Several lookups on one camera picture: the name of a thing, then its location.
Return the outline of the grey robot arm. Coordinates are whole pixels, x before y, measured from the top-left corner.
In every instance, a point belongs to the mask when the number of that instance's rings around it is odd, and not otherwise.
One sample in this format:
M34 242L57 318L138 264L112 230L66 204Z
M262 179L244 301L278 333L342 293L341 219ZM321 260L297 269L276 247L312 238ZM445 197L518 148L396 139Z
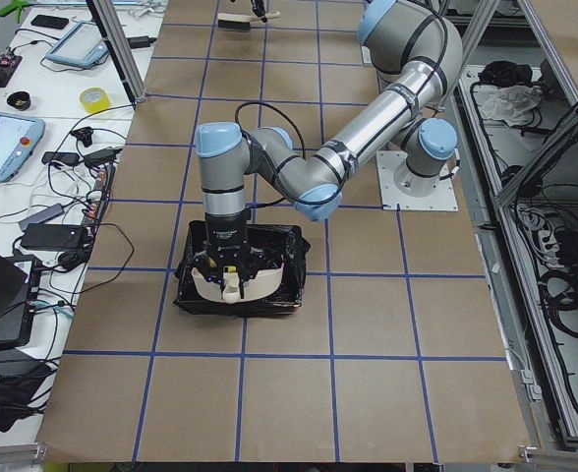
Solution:
M288 267L249 234L245 179L256 174L311 221L329 218L349 181L387 144L407 155L413 179L436 180L455 153L452 125L425 108L457 80L463 46L457 28L433 1L374 1L357 30L386 86L320 145L300 156L280 127L243 128L236 121L195 131L206 245L192 260L192 281L205 300L251 302L272 294Z

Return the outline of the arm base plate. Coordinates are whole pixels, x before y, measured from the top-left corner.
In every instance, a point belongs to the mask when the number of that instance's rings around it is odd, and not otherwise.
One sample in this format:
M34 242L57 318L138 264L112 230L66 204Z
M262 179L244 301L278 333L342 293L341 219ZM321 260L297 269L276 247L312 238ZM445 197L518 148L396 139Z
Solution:
M458 204L450 169L443 164L438 176L424 178L407 167L407 153L382 150L376 154L376 168L381 198L385 210L455 212Z

